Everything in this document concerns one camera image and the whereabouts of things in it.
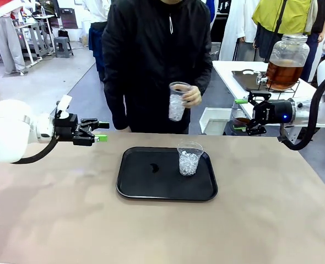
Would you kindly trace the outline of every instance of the white basket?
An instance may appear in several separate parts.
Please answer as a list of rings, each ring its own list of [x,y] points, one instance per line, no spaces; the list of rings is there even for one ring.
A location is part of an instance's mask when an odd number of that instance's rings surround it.
[[[230,120],[231,108],[206,107],[199,120],[202,133],[207,135],[222,135]]]

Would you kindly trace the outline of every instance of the lime green vest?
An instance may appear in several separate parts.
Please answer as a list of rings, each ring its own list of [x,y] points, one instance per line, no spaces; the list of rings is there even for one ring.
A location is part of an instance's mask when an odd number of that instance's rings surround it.
[[[254,11],[254,23],[275,31],[283,0],[261,0]],[[288,0],[279,28],[280,34],[295,34],[305,31],[311,0]]]

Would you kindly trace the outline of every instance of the jar lid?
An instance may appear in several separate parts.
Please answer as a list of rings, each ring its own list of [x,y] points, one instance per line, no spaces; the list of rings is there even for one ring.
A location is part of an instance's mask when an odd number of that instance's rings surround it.
[[[283,35],[282,40],[290,40],[290,41],[303,41],[306,42],[308,39],[305,35]]]

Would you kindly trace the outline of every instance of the white drawstring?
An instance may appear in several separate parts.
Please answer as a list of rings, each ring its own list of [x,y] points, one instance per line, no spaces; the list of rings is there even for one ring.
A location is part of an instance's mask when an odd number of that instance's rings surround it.
[[[171,15],[169,16],[170,19],[170,33],[174,33],[174,27],[172,26],[172,20],[171,20]]]

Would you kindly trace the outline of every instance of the hand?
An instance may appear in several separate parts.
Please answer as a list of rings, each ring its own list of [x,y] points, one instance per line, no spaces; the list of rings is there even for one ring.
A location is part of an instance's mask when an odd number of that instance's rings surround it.
[[[325,32],[320,33],[318,36],[318,43],[322,42],[324,40],[324,37],[325,37]]]
[[[186,102],[183,105],[186,108],[199,105],[202,102],[202,95],[199,88],[192,86],[192,90],[184,94],[182,100]]]
[[[131,128],[128,126],[128,127],[126,127],[125,129],[118,130],[118,132],[130,133],[130,132],[132,132],[132,131],[131,131]]]

